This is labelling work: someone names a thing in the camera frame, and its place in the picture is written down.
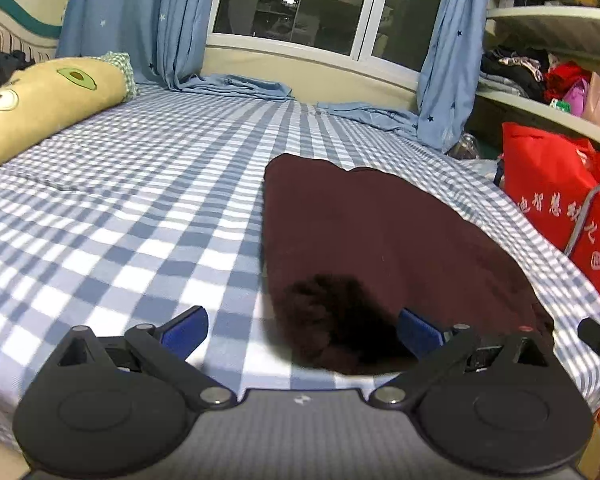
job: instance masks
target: pink bag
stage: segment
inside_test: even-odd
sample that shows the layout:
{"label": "pink bag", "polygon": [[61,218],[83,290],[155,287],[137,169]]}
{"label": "pink bag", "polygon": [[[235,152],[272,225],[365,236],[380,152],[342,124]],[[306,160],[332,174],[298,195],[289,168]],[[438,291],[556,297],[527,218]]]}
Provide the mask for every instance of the pink bag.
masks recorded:
{"label": "pink bag", "polygon": [[584,111],[584,103],[587,101],[589,83],[586,79],[578,79],[562,98],[571,105],[571,115],[580,117]]}

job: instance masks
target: mattress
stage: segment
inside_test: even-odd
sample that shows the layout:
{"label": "mattress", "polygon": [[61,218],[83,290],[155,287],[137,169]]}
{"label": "mattress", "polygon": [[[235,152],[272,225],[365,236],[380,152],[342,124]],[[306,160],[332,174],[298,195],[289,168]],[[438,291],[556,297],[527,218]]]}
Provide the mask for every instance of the mattress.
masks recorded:
{"label": "mattress", "polygon": [[13,407],[71,326],[120,335],[194,304],[208,311],[210,331],[189,361],[238,396],[263,387],[368,394],[389,378],[303,368],[276,329],[261,258],[262,179],[285,152],[396,174],[481,227],[518,261],[555,318],[556,355],[592,409],[600,405],[600,359],[576,335],[582,318],[600,322],[600,297],[487,179],[295,101],[143,87],[135,101],[0,167],[3,440]]}

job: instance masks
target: window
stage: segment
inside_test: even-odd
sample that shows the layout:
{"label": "window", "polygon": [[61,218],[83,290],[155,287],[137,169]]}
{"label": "window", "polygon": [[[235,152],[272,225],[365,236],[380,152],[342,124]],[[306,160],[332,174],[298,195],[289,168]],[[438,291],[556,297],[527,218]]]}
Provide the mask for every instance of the window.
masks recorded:
{"label": "window", "polygon": [[[317,56],[314,49],[319,49],[346,56],[346,63],[357,66],[415,73],[427,55],[439,4],[440,0],[219,0],[213,32],[275,40],[269,46],[282,53],[290,48],[284,44],[295,44],[305,47],[307,57]],[[253,40],[240,41],[246,45]]]}

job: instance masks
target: green headboard trim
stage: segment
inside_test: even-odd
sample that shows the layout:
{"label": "green headboard trim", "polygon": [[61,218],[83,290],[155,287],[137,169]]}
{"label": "green headboard trim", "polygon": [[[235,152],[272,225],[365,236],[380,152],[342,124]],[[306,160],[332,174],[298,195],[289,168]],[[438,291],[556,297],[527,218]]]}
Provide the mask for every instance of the green headboard trim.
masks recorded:
{"label": "green headboard trim", "polygon": [[57,39],[62,27],[43,23],[31,16],[14,0],[0,0],[0,9],[10,15],[16,22],[37,36]]}

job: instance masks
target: window sill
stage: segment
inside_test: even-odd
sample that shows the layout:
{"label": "window sill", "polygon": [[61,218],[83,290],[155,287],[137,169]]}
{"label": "window sill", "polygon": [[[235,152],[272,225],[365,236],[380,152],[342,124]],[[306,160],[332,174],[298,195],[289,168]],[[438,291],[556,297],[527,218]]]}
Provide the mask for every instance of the window sill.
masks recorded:
{"label": "window sill", "polygon": [[218,34],[216,32],[208,35],[206,46],[249,50],[262,54],[301,59],[368,76],[413,92],[418,87],[418,72],[384,59],[372,57],[367,60],[356,61],[349,56],[311,46],[266,40],[265,38],[252,38],[251,36]]}

